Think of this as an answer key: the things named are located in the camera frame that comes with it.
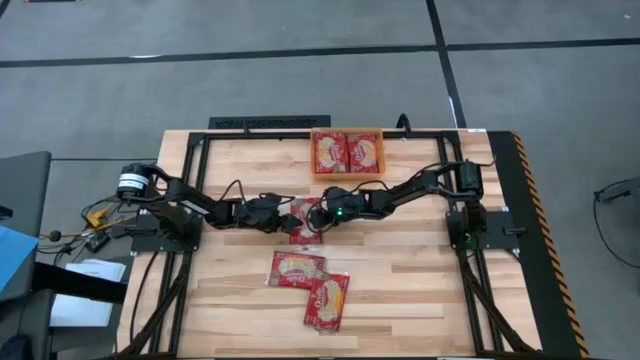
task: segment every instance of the red snack package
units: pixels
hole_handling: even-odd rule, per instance
[[[311,245],[322,244],[322,234],[316,234],[309,230],[307,226],[307,213],[313,204],[317,203],[319,198],[296,198],[291,202],[291,215],[302,221],[302,225],[293,229],[289,235],[289,244],[292,245]]]
[[[320,331],[338,332],[347,296],[349,276],[322,272],[313,285],[304,315],[304,324]]]
[[[349,148],[349,172],[379,172],[375,134],[349,135],[347,147]]]
[[[339,132],[314,133],[316,173],[348,172],[347,141]]]
[[[321,256],[274,251],[267,285],[311,289],[313,278],[324,270],[325,261]]]

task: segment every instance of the wooden tabletop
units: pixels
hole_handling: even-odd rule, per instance
[[[459,133],[464,158],[492,161],[486,133]],[[158,165],[171,175],[182,172],[188,135],[165,132]],[[384,146],[387,171],[382,180],[389,186],[439,162],[435,140],[385,140]],[[313,181],[309,149],[308,140],[214,140],[204,192],[216,198],[235,179],[242,180],[247,198],[267,191],[320,196],[329,186],[357,185]],[[448,151],[453,159],[452,149]],[[191,179],[198,159],[197,150]],[[504,200],[495,167],[483,168],[482,176],[482,203],[487,210],[501,209]],[[230,193],[237,195],[237,188]],[[306,250],[288,245],[286,234],[205,226],[193,257],[178,356],[473,354],[462,280],[444,220],[447,209],[444,199],[426,196],[382,221],[341,224],[324,234],[322,246]],[[328,271],[351,276],[339,334],[319,334],[303,326],[308,291],[265,285],[274,250],[324,256]],[[496,305],[526,342],[540,348],[520,264],[503,250],[485,254]],[[132,308],[150,257],[138,255],[133,264],[118,328],[120,349],[129,343]],[[164,258],[158,255],[142,291],[136,333],[155,309]],[[485,345],[491,348],[486,315],[479,303],[478,308]],[[161,350],[168,346],[173,308],[167,314]]]

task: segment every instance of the gray carpet floor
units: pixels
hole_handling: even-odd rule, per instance
[[[436,6],[447,44],[640,36],[640,3],[631,0]],[[454,127],[438,53],[37,67],[11,61],[435,42],[421,0],[10,1],[0,18],[0,156],[51,151],[42,230],[77,230],[80,210],[114,191],[123,164],[152,161],[164,130],[205,128],[210,116],[330,114],[334,126],[390,127],[405,112],[414,127]],[[466,125],[522,136],[592,356],[635,358],[638,270],[606,251],[591,201],[594,190],[640,175],[640,45],[449,57]],[[599,215],[612,247],[640,263],[631,200],[602,206]],[[112,241],[99,255],[127,255],[128,247]],[[88,353],[104,355],[112,341],[105,337]]]

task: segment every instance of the black cable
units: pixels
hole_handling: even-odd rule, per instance
[[[107,201],[110,197],[106,197],[104,199],[98,200],[96,202],[94,202],[93,204],[85,207],[84,209],[82,209],[82,211],[80,212],[80,217],[82,217],[82,220],[84,220],[87,224],[89,224],[89,219],[87,219],[87,215],[89,214],[89,211],[91,211],[91,209],[94,206],[97,206],[99,204],[102,204],[103,202]]]
[[[39,248],[36,249],[36,251],[39,252],[40,254],[46,254],[46,255],[53,255],[53,254],[57,254],[57,253],[60,252],[59,250],[58,251],[43,251],[43,250],[40,250]]]
[[[432,167],[435,167],[437,165],[440,165],[440,167],[445,166],[445,165],[462,165],[464,164],[465,161],[455,161],[455,162],[446,162],[446,163],[442,163],[442,162],[437,162],[437,163],[433,163],[433,164],[429,164],[425,167],[423,167],[422,169],[418,170],[415,174],[413,174],[412,177],[410,177],[409,179],[413,179],[415,177],[417,177],[418,175],[420,175],[420,173],[422,173],[425,170],[431,169]],[[491,161],[489,164],[476,164],[479,167],[491,167],[493,166],[493,164],[496,163],[496,157],[493,157],[493,161]]]
[[[614,183],[611,184],[607,187],[605,187],[602,191],[606,190],[607,188],[613,186],[613,185],[617,185],[618,183]],[[609,250],[609,252],[611,253],[611,255],[613,255],[616,259],[618,259],[619,261],[621,261],[622,263],[626,264],[627,266],[630,266],[632,268],[636,268],[636,269],[640,269],[640,265],[635,265],[632,264],[628,261],[626,261],[625,259],[621,258],[618,254],[615,253],[615,251],[613,251],[611,249],[611,247],[609,246],[609,244],[607,243],[607,241],[604,239],[604,236],[602,235],[602,230],[600,230],[600,223],[598,222],[598,213],[596,212],[596,204],[597,204],[598,200],[596,197],[593,198],[593,220],[596,223],[596,229],[598,229],[598,234],[600,235],[600,240],[602,240],[602,243],[604,244],[604,246],[607,248],[607,250]]]
[[[335,199],[340,199],[342,197],[346,197],[351,195],[351,193],[349,194],[345,194],[345,195],[340,195],[340,196],[336,196],[334,198],[331,198],[331,200],[335,200]],[[315,203],[313,203],[311,205],[311,207],[309,207],[309,210],[307,211],[307,214],[305,215],[305,222],[307,223],[307,229],[309,229],[309,231],[311,231],[314,234],[322,234],[325,233],[327,231],[329,231],[332,227],[333,227],[333,223],[335,222],[335,217],[333,219],[333,221],[331,221],[331,223],[329,223],[329,225],[327,225],[326,228],[321,229],[321,230],[315,230],[311,227],[311,210],[313,210],[314,207],[316,206],[320,206],[320,208],[322,208],[322,202],[326,200],[326,193],[322,194],[322,196],[320,196],[320,198],[318,199],[318,201],[316,201]]]
[[[140,296],[142,295],[142,288],[144,288],[144,283],[147,281],[147,276],[149,276],[149,270],[151,270],[151,265],[153,265],[153,261],[158,256],[158,252],[154,252],[151,255],[151,259],[147,264],[147,268],[144,269],[144,274],[142,275],[142,280],[140,281],[140,287],[138,288],[138,294],[136,295],[136,301],[133,303],[133,311],[131,313],[131,326],[129,327],[129,342],[133,342],[133,327],[134,321],[136,319],[136,312],[138,311],[138,304],[140,303]]]
[[[28,297],[22,298],[22,306],[20,307],[20,317],[18,318],[18,329],[16,330],[16,335],[20,335],[20,328],[22,327],[22,316],[24,315],[24,309],[27,307],[27,303],[29,302]]]
[[[361,182],[360,184],[358,184],[358,186],[356,186],[355,189],[351,190],[350,192],[353,194],[354,192],[358,191],[358,189],[360,189],[361,186],[363,185],[368,185],[368,184],[381,184],[385,190],[389,190],[389,187],[387,186],[387,184],[382,181],[382,180],[369,180],[369,181],[365,181],[365,182]]]
[[[158,177],[156,176],[154,181],[153,181],[153,188],[156,189],[156,191],[167,191],[167,188],[159,188],[158,187]]]
[[[224,191],[224,193],[222,193],[222,196],[220,196],[218,201],[221,201],[222,199],[224,199],[224,197],[227,196],[227,193],[229,192],[229,190],[231,190],[231,187],[236,183],[238,184],[238,188],[240,189],[240,196],[242,197],[242,201],[247,202],[247,199],[245,199],[244,197],[244,189],[242,188],[242,182],[240,182],[239,179],[233,180],[231,184],[227,186],[227,189]]]
[[[71,263],[76,262],[76,260],[78,260],[78,258],[80,257],[80,254],[82,254],[84,252],[84,249],[86,249],[86,246],[82,246],[82,249],[80,249],[80,251],[78,251],[78,253],[76,254],[76,257],[73,258],[73,260],[71,260]]]
[[[55,249],[55,248],[60,248],[63,247],[67,244],[69,244],[70,242],[66,242],[66,243],[61,243],[61,244],[47,244],[47,245],[39,245],[38,249],[40,250],[51,250],[51,249]]]
[[[296,199],[295,196],[289,196],[289,195],[280,195],[280,194],[276,194],[276,193],[272,193],[272,192],[268,192],[268,193],[260,193],[258,194],[258,197],[261,199],[264,199],[265,197],[267,197],[267,195],[271,195],[271,196],[277,196],[277,197],[281,197],[281,198],[285,198],[287,200],[281,201],[277,204],[271,204],[271,205],[267,205],[267,206],[255,206],[255,205],[250,205],[250,207],[252,209],[270,209],[273,207],[278,207],[280,205],[284,205],[284,204],[288,204],[290,202],[292,202],[293,200]]]
[[[84,236],[81,236],[81,235],[75,236],[73,238],[73,240],[71,240],[70,242],[62,245],[62,248],[59,249],[58,251],[55,251],[55,252],[46,252],[46,251],[42,251],[42,250],[38,250],[38,252],[41,253],[41,254],[56,254],[56,256],[54,256],[54,258],[53,258],[53,266],[58,266],[58,262],[60,260],[62,260],[62,257],[64,256],[64,254],[71,255],[71,253],[75,249],[77,249],[78,247],[83,245],[83,243],[80,243],[79,245],[77,245],[75,247],[73,246],[73,244],[75,244],[76,242],[82,241],[83,238],[84,238]]]
[[[138,197],[138,196],[130,196],[130,197],[124,197],[122,200],[119,201],[123,201],[127,204],[129,204],[131,202],[131,200],[134,200],[136,202],[138,202],[136,205],[160,205],[160,204],[166,204],[168,202],[171,201],[175,201],[178,198],[176,196],[168,196],[168,195],[158,195],[158,196],[154,196],[152,198],[143,198],[143,197]]]
[[[116,207],[113,208],[113,210],[111,210],[111,212],[109,213],[109,215],[106,216],[107,219],[109,219],[110,217],[113,216],[113,214],[115,214],[116,212],[118,212],[118,210],[120,210],[122,208],[122,206],[124,205],[124,203],[120,203],[118,204]]]

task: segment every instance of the black metal frame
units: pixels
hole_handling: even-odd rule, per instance
[[[404,116],[404,114],[398,120],[397,128],[403,129],[404,131],[385,131],[384,138],[385,139],[401,139],[401,138],[409,138],[409,139],[434,139],[438,144],[438,151],[440,153],[440,161],[447,162],[447,149],[445,140],[448,141],[453,147],[453,151],[455,154],[456,161],[462,161],[462,150],[460,148],[460,139],[458,136],[458,132],[453,131],[413,131],[411,129],[411,125]],[[201,144],[202,151],[200,155],[200,161],[198,164],[197,170],[197,178],[195,187],[198,190],[202,191],[204,185],[204,177],[207,169],[207,160],[209,157],[209,146],[210,142],[213,140],[243,140],[243,139],[274,139],[274,140],[284,140],[284,139],[310,139],[310,132],[250,132],[244,131],[242,133],[190,133],[189,140],[187,144],[187,153],[185,156],[185,163],[182,172],[182,179],[185,182],[189,181],[189,173],[191,172],[191,162],[193,159],[193,153],[198,144]],[[451,174],[447,174],[445,176],[445,185],[449,190],[453,190],[453,180],[451,178]],[[449,208],[451,211],[457,210],[457,206],[455,202],[449,202]],[[458,254],[459,265],[461,268],[468,266],[468,259],[466,255],[466,250],[456,250]],[[193,254],[191,252],[187,252],[184,254],[183,265],[184,262],[188,264],[191,263]],[[484,261],[484,255],[482,253],[482,249],[476,250],[476,261],[477,268],[480,275],[480,284],[483,290],[487,293],[488,298],[490,300],[493,299],[491,294],[491,285],[489,284],[489,276],[486,266],[486,261]],[[167,300],[166,293],[167,289],[169,289],[169,283],[171,279],[171,274],[173,270],[173,264],[175,262],[175,254],[168,253],[165,267],[163,270],[162,283],[160,286],[160,300]],[[189,276],[189,272],[187,269],[186,274],[184,274],[187,278]],[[480,329],[480,322],[478,319],[478,311],[476,307],[476,302],[474,300],[474,293],[471,287],[464,282],[464,293],[465,300],[467,303],[467,309],[469,312],[469,323],[471,327],[471,333],[474,342],[474,349],[476,353],[484,350],[484,344],[482,340],[482,333]],[[180,332],[182,327],[182,318],[184,314],[184,304],[186,300],[186,287],[180,290],[176,298],[176,310],[174,312],[173,323],[171,328],[171,337],[169,340],[169,352],[177,353],[178,344],[180,339]],[[494,321],[491,320],[491,333],[494,341],[494,349],[501,351],[503,349],[502,346],[502,338],[500,335],[497,326],[495,326]],[[153,335],[151,337],[151,347],[150,352],[158,351],[159,337],[161,333],[160,325],[156,327]]]
[[[448,141],[453,148],[453,153],[455,154],[456,161],[462,161],[462,150],[460,147],[460,139],[458,136],[458,131],[456,130],[444,130],[444,131],[413,131],[411,129],[411,125],[409,124],[406,116],[401,116],[398,120],[397,128],[401,130],[391,130],[385,131],[384,137],[385,139],[400,139],[400,138],[413,138],[413,139],[434,139],[437,142],[438,150],[440,154],[440,161],[447,162],[447,147],[446,141]],[[202,152],[200,156],[200,161],[198,163],[197,177],[195,187],[202,191],[204,185],[204,178],[206,174],[207,160],[209,156],[209,146],[210,142],[213,140],[240,140],[240,139],[274,139],[274,140],[283,140],[283,139],[310,139],[310,132],[251,132],[248,129],[241,133],[191,133],[189,134],[187,153],[185,155],[185,163],[183,166],[183,176],[182,179],[186,182],[189,180],[189,173],[191,172],[193,153],[195,151],[196,146],[199,144],[202,147]],[[451,178],[451,174],[445,174],[444,177],[445,186],[450,190],[453,190],[453,180]],[[457,204],[453,201],[449,202],[449,212],[454,213],[457,212]],[[543,353],[534,352],[532,348],[522,342],[522,339],[517,335],[517,333],[510,327],[505,318],[500,314],[499,309],[496,308],[493,303],[493,295],[491,292],[491,284],[489,282],[488,270],[486,265],[486,259],[484,257],[484,253],[482,248],[468,248],[464,246],[458,246],[455,248],[456,255],[458,257],[458,262],[460,266],[460,273],[463,280],[463,289],[465,294],[465,301],[467,305],[467,311],[469,316],[469,324],[470,330],[474,342],[474,350],[476,356],[489,356],[489,357],[547,357],[551,358]],[[478,270],[478,277],[476,277],[472,270],[471,265],[469,263],[469,256],[467,255],[467,251],[472,250],[474,252],[476,258],[476,265]],[[192,252],[187,252],[184,254],[183,263],[180,267],[178,275],[176,279],[169,285],[172,269],[175,262],[175,254],[168,253],[167,260],[165,262],[165,268],[163,272],[163,280],[161,284],[161,291],[159,297],[159,303],[156,311],[152,315],[149,320],[149,323],[145,326],[144,329],[147,331],[153,331],[151,336],[151,347],[149,349],[149,354],[147,355],[134,355],[138,354],[140,350],[144,347],[145,339],[148,338],[149,335],[140,336],[140,339],[134,339],[133,346],[130,345],[127,349],[128,353],[118,354],[116,358],[124,359],[124,358],[171,358],[171,356],[176,356],[178,351],[178,345],[180,340],[180,332],[182,328],[182,320],[184,315],[184,306],[186,302],[186,285],[188,282],[191,260],[192,260]],[[173,299],[176,299],[176,310],[173,315],[173,322],[171,326],[171,337],[169,340],[169,351],[168,352],[157,352],[159,338],[161,333],[161,324],[162,319],[169,305],[172,303]],[[485,308],[487,315],[489,317],[490,331],[491,337],[493,340],[493,349],[485,350],[480,322],[478,319],[478,310],[476,306],[475,300],[478,299],[480,303]],[[504,352],[504,345],[502,343],[502,337],[505,337],[507,341],[510,343],[511,347],[515,349],[515,353]]]
[[[576,310],[550,254],[555,251],[548,245],[549,228],[540,223],[539,199],[531,193],[516,138],[510,131],[490,131],[488,135],[504,201],[514,223],[527,229],[518,236],[519,258],[542,348],[545,354],[563,358],[588,356],[584,338],[576,330],[580,328]]]

